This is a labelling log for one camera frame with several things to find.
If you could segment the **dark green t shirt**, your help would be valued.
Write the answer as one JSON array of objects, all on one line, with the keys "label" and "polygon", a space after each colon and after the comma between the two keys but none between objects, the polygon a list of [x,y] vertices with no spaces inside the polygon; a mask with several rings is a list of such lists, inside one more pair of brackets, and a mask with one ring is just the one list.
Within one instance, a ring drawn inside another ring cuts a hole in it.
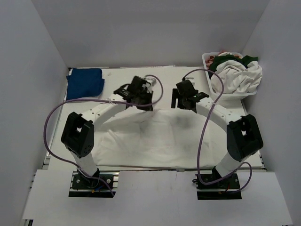
[{"label": "dark green t shirt", "polygon": [[232,54],[226,54],[224,56],[215,56],[208,69],[210,71],[216,72],[218,65],[225,63],[227,61],[238,62],[238,63],[242,64],[243,66],[247,67],[247,65],[250,62],[258,61],[258,57],[244,56],[242,58],[239,58],[238,56],[232,55]]}]

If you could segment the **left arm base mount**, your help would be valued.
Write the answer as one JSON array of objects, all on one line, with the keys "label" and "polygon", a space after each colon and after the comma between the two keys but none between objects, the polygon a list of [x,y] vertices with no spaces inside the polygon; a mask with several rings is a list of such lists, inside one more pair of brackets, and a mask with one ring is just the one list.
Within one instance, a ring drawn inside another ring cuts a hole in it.
[{"label": "left arm base mount", "polygon": [[[119,173],[118,172],[105,172],[100,174],[103,179],[115,194],[118,187]],[[76,198],[112,198],[108,187],[102,181],[94,181],[92,185],[79,175],[78,172],[73,172],[71,184],[69,189],[69,197]]]}]

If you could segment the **cream white t shirt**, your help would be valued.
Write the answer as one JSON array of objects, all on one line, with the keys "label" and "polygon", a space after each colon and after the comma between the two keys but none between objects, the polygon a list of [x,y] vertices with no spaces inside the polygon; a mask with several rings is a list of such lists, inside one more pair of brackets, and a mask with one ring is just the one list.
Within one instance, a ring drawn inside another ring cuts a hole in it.
[{"label": "cream white t shirt", "polygon": [[262,79],[262,67],[258,61],[250,62],[247,67],[234,61],[227,61],[218,65],[218,79],[214,74],[210,73],[211,85],[215,92],[224,94],[243,94],[254,92]]}]

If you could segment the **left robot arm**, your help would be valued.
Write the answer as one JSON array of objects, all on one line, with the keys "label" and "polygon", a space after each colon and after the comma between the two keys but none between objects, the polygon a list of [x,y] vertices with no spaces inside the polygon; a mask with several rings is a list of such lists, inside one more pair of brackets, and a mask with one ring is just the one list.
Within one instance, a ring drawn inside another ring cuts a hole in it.
[{"label": "left robot arm", "polygon": [[131,83],[123,85],[94,108],[84,112],[72,112],[68,115],[61,142],[71,152],[83,182],[90,188],[99,184],[99,169],[94,163],[91,151],[95,144],[94,123],[103,124],[131,105],[143,111],[152,111],[152,87],[156,80],[151,77],[135,76]]}]

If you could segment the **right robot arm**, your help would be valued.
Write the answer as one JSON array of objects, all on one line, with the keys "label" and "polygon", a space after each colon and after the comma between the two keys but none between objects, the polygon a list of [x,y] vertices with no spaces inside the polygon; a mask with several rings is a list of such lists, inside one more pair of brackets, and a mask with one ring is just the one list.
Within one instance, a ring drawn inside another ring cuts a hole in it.
[{"label": "right robot arm", "polygon": [[248,114],[241,116],[217,104],[209,95],[198,92],[190,80],[177,83],[172,94],[172,108],[191,110],[206,116],[205,124],[212,121],[226,132],[227,153],[212,169],[212,181],[200,182],[222,188],[230,181],[230,176],[245,163],[245,160],[263,147],[263,139],[256,118]]}]

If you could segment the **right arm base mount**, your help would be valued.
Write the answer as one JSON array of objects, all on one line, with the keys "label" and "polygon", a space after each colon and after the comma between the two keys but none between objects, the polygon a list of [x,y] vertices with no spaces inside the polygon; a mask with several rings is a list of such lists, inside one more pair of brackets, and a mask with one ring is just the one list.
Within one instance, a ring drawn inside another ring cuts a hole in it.
[{"label": "right arm base mount", "polygon": [[200,182],[197,175],[192,180],[196,185],[198,200],[241,200],[240,183],[237,174],[212,185],[204,185]]}]

